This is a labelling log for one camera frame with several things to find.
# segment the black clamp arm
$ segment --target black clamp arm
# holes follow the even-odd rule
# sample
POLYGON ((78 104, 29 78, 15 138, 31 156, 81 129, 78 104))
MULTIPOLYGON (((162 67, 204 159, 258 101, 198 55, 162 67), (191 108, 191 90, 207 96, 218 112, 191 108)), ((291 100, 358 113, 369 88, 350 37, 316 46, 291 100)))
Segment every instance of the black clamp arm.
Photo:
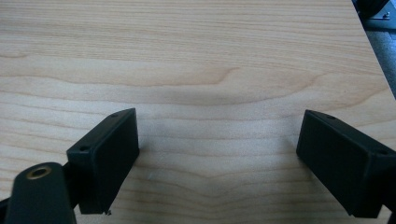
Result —
POLYGON ((114 113, 67 150, 68 163, 41 163, 15 178, 0 202, 0 223, 76 223, 81 214, 108 213, 139 155, 134 109, 114 113))
POLYGON ((396 212, 396 152, 335 117, 305 111, 297 155, 354 217, 396 212))

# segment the metal bolt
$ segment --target metal bolt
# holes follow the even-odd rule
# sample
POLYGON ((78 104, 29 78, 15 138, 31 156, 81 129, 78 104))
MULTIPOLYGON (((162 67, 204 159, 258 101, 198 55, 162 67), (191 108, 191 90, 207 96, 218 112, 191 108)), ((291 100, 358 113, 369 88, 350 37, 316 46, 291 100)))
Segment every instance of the metal bolt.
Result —
POLYGON ((390 12, 387 12, 387 13, 385 13, 385 14, 382 16, 383 19, 389 19, 389 17, 390 17, 390 12))

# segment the wood grain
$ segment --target wood grain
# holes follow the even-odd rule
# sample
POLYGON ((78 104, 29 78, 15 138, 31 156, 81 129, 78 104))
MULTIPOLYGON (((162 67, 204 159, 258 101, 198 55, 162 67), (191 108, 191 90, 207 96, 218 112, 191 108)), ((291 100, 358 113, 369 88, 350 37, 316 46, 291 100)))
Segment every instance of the wood grain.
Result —
POLYGON ((386 223, 297 159, 306 109, 396 148, 396 104, 350 1, 2 1, 0 198, 107 114, 141 155, 79 223, 386 223))

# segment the screw hole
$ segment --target screw hole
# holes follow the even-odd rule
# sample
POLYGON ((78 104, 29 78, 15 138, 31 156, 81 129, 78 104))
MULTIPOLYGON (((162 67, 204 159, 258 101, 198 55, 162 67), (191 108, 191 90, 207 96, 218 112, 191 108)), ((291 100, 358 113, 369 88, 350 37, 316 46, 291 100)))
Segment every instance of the screw hole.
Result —
POLYGON ((88 151, 88 150, 90 150, 90 147, 82 146, 82 147, 79 148, 79 150, 80 151, 88 151))
POLYGON ((41 166, 35 168, 33 171, 29 172, 26 177, 28 179, 34 180, 46 176, 50 173, 51 169, 48 166, 41 166))

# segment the wooden board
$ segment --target wooden board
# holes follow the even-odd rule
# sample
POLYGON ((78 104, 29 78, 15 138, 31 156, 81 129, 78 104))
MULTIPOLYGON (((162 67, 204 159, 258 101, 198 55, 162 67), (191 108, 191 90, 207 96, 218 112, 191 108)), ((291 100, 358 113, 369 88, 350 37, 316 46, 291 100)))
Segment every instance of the wooden board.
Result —
POLYGON ((141 156, 79 223, 386 223, 349 217, 295 154, 303 113, 396 148, 396 104, 350 1, 2 1, 0 199, 106 115, 141 156))

